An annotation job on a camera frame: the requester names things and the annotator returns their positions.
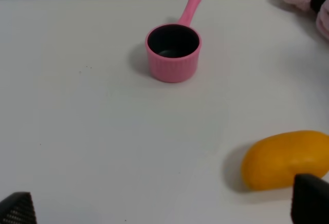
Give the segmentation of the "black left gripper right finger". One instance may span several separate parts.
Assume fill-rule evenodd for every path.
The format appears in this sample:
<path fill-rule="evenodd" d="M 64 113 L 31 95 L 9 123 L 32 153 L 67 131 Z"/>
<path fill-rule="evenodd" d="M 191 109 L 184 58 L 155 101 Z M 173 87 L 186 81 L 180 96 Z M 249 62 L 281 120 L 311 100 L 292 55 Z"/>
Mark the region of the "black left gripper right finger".
<path fill-rule="evenodd" d="M 294 224 L 328 224 L 328 182 L 312 174 L 297 174 L 290 216 Z"/>

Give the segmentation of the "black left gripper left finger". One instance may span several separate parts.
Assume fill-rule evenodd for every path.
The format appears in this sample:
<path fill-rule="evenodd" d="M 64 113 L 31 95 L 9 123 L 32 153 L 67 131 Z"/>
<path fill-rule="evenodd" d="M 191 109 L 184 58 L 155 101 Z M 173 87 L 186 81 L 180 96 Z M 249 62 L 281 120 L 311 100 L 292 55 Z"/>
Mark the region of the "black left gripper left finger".
<path fill-rule="evenodd" d="M 1 201 L 1 224 L 37 224 L 30 192 L 15 192 Z"/>

